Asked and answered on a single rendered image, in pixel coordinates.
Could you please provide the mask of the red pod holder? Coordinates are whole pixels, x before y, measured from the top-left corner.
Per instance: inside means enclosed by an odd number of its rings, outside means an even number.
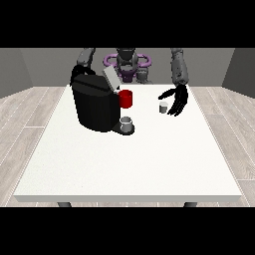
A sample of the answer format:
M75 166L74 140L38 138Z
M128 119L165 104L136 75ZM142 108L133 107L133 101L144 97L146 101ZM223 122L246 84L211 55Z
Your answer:
M121 90L119 92L120 97L120 107L123 109L128 109L132 106L132 91Z

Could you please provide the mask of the pale grey machine lid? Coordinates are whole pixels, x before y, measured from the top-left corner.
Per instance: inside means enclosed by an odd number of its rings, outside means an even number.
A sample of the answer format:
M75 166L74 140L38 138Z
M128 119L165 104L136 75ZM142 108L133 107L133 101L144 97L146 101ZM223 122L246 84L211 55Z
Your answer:
M121 80L119 79L116 70L113 66L108 66L102 70L103 75L107 79L111 89L115 91L120 85Z

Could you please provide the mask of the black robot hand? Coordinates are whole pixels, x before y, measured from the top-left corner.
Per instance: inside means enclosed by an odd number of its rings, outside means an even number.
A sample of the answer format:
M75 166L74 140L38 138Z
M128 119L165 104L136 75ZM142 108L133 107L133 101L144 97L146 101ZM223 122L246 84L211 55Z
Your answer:
M187 104L188 91L186 85L177 85L175 89L165 91L158 98L162 100L171 96L174 96L174 102L167 113L171 116L177 117Z
M74 79L76 76L80 75L80 74L87 74L87 75L94 75L96 72L93 71L92 69L90 69L89 67L84 67L82 65L76 65L73 70L72 70L72 74L71 74L71 78L70 78L70 84L73 83Z

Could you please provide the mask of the black coffee machine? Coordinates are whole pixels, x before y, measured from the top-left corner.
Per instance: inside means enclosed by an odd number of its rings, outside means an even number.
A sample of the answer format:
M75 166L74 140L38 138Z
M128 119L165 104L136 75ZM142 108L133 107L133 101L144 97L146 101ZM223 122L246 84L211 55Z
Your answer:
M93 131L115 131L122 135L134 133L121 131L119 92L114 92L104 76L83 75L75 77L72 91L79 122Z

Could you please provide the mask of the small grey cup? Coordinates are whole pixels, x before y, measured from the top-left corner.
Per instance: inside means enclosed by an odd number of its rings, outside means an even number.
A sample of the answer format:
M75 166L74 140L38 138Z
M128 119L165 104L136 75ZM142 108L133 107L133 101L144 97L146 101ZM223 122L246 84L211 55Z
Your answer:
M132 120L130 117L122 117L120 119L121 131L129 132L132 129Z

